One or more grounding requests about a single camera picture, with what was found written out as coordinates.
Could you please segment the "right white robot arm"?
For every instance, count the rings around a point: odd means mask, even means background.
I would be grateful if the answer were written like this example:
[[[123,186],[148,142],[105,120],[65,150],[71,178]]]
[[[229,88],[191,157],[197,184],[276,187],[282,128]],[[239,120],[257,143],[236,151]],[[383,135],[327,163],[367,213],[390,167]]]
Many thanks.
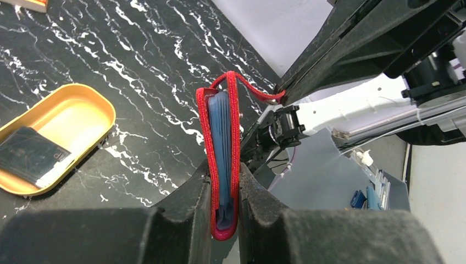
[[[253,172],[333,127],[345,151],[397,134],[412,145],[465,141],[465,1],[331,1],[313,41],[247,132]],[[385,109],[403,113],[344,131]]]

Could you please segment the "stack of black credit cards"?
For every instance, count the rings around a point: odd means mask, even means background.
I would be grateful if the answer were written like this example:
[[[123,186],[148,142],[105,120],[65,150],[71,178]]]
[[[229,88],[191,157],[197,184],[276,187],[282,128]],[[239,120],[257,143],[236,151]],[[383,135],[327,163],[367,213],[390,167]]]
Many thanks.
[[[41,189],[54,183],[73,162],[70,151],[31,127],[22,126],[1,142],[1,169]]]

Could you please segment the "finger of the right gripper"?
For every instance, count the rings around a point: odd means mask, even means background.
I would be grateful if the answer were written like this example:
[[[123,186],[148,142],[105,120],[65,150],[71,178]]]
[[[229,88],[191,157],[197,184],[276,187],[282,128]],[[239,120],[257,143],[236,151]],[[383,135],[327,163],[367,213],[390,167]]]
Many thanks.
[[[319,90],[397,78],[465,28],[465,1],[336,1],[320,31],[275,86],[289,105]]]

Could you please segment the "orange oval tray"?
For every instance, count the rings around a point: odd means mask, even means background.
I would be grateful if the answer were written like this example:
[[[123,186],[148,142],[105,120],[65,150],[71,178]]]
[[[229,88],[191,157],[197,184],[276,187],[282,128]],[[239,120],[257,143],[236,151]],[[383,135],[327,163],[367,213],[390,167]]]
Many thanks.
[[[38,188],[1,169],[1,189],[20,196],[44,194],[55,187],[108,134],[115,123],[113,104],[90,86],[66,84],[1,127],[1,142],[20,127],[31,127],[70,151],[74,162],[54,183]]]

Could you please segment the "red card holder wallet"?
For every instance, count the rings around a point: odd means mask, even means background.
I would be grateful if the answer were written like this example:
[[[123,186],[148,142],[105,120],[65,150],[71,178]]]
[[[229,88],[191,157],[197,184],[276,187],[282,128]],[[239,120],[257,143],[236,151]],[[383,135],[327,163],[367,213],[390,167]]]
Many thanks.
[[[230,239],[238,223],[241,130],[237,83],[263,102],[279,101],[284,92],[268,94],[241,74],[227,71],[208,87],[196,90],[196,101],[211,179],[210,229],[218,241]]]

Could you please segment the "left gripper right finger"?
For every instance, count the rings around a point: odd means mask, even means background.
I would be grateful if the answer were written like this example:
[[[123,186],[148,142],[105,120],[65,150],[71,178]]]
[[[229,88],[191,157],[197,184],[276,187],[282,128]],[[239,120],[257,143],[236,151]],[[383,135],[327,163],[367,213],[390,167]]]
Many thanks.
[[[294,210],[245,164],[239,197],[241,263],[443,263],[428,231],[404,210]]]

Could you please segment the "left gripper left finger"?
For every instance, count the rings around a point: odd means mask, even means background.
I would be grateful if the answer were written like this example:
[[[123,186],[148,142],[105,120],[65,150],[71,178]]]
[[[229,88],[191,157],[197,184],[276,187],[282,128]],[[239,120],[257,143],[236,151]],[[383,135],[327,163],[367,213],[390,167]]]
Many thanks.
[[[1,230],[1,263],[209,263],[210,198],[202,162],[152,207],[23,213]]]

